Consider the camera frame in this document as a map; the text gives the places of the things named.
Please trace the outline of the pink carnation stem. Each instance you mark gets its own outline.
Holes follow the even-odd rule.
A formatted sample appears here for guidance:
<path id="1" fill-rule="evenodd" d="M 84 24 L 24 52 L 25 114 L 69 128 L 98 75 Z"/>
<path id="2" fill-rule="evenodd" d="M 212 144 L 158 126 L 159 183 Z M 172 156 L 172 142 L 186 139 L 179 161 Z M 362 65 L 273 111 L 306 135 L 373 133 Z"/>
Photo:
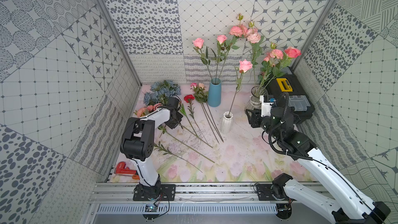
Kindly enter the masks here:
<path id="1" fill-rule="evenodd" d="M 191 162 L 189 162 L 188 160 L 186 160 L 185 158 L 173 153 L 168 147 L 165 147 L 161 142 L 159 142 L 158 144 L 154 144 L 154 149 L 159 151 L 160 153 L 162 153 L 163 155 L 170 155 L 170 156 L 174 156 L 178 159 L 181 159 L 187 163 L 189 163 L 191 166 L 195 167 L 197 170 L 199 170 L 200 172 L 202 172 L 202 170 L 200 170 L 197 166 L 195 166 L 194 164 L 192 164 Z"/>

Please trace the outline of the pink rose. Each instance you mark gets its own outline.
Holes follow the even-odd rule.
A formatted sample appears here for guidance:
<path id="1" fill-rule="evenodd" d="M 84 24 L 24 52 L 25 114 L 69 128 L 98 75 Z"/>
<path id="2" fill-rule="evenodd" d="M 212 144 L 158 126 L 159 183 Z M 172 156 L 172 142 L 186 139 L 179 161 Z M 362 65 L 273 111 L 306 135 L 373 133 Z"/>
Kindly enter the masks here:
<path id="1" fill-rule="evenodd" d="M 241 90 L 241 84 L 242 84 L 242 81 L 243 81 L 243 77 L 252 68 L 253 68 L 252 62 L 248 61 L 246 59 L 244 59 L 242 61 L 239 61 L 239 66 L 237 66 L 235 68 L 235 72 L 236 72 L 236 88 L 235 88 L 235 93 L 234 93 L 233 100 L 232 100 L 232 103 L 231 103 L 231 107 L 230 107 L 230 109 L 228 111 L 228 115 L 227 115 L 229 118 L 231 118 L 231 116 L 232 116 L 231 111 L 232 111 L 232 107 L 234 105 L 234 101 L 235 101 L 236 95 Z"/>

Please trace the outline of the large pink rose stem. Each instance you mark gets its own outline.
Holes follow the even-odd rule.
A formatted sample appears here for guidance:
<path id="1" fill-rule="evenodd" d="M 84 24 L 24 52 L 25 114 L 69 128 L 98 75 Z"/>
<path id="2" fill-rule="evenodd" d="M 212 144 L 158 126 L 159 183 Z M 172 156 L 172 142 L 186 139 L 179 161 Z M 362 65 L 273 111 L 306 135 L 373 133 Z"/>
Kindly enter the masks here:
<path id="1" fill-rule="evenodd" d="M 301 51 L 299 49 L 289 47 L 286 50 L 282 51 L 279 49 L 273 49 L 269 58 L 272 67 L 272 74 L 274 78 L 282 77 L 284 74 L 283 69 L 288 67 L 293 59 L 298 58 L 301 55 Z"/>

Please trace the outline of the pink peony flower stem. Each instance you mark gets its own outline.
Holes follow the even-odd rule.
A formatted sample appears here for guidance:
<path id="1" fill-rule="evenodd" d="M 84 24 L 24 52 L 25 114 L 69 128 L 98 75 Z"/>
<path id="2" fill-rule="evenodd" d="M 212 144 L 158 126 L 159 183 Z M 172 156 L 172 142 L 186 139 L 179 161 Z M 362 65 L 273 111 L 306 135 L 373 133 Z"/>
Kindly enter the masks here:
<path id="1" fill-rule="evenodd" d="M 219 79 L 221 79 L 222 73 L 224 71 L 224 66 L 226 64 L 231 49 L 236 50 L 239 48 L 238 46 L 236 46 L 236 42 L 245 35 L 245 31 L 247 30 L 247 28 L 244 27 L 242 23 L 243 18 L 244 16 L 239 13 L 237 15 L 237 19 L 239 21 L 238 25 L 231 27 L 229 30 L 229 35 L 231 36 L 231 38 L 228 38 L 224 43 L 225 48 L 223 48 L 224 54 L 222 55 L 221 69 L 218 72 Z"/>

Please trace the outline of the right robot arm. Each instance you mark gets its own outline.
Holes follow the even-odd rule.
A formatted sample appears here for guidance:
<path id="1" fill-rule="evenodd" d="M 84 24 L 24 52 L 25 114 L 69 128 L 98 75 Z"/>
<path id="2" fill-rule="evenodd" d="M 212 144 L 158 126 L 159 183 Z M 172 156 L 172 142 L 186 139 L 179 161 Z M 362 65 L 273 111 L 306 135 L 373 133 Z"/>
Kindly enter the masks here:
<path id="1" fill-rule="evenodd" d="M 391 213 L 384 202 L 375 202 L 340 173 L 304 133 L 294 129 L 288 108 L 274 107 L 268 116 L 260 109 L 245 111 L 252 128 L 262 128 L 265 140 L 279 155 L 298 162 L 314 175 L 331 197 L 326 197 L 282 173 L 270 186 L 276 200 L 296 200 L 332 224 L 383 224 Z"/>

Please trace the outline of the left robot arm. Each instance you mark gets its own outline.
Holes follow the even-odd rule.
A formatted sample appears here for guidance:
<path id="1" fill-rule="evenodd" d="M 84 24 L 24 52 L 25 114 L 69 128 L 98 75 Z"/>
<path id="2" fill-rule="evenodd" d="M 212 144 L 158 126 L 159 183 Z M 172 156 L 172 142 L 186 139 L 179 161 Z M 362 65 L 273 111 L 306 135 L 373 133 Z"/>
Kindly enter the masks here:
<path id="1" fill-rule="evenodd" d="M 140 178 L 138 191 L 150 200 L 161 195 L 160 175 L 151 158 L 155 130 L 163 126 L 176 128 L 182 120 L 180 109 L 181 100 L 171 96 L 165 105 L 153 106 L 149 114 L 129 118 L 121 138 L 120 152 L 133 162 Z"/>

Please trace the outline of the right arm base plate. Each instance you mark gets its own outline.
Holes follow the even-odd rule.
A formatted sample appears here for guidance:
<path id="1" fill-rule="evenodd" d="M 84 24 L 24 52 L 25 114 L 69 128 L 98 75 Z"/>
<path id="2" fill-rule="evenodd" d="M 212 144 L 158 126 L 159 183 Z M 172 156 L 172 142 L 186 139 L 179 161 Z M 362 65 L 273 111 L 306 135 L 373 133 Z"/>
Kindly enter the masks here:
<path id="1" fill-rule="evenodd" d="M 255 183 L 253 189 L 258 196 L 259 201 L 295 201 L 295 199 L 287 197 L 285 194 L 276 196 L 272 184 Z"/>

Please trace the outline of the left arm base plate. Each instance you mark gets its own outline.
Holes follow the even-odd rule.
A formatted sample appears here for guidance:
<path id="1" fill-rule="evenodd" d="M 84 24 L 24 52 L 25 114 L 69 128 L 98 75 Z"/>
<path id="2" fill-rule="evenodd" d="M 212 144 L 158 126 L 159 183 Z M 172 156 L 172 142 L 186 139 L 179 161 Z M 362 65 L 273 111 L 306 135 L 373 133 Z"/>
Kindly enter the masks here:
<path id="1" fill-rule="evenodd" d="M 133 201 L 155 201 L 159 197 L 162 201 L 174 201 L 175 193 L 175 184 L 160 184 L 151 187 L 138 184 L 134 188 Z"/>

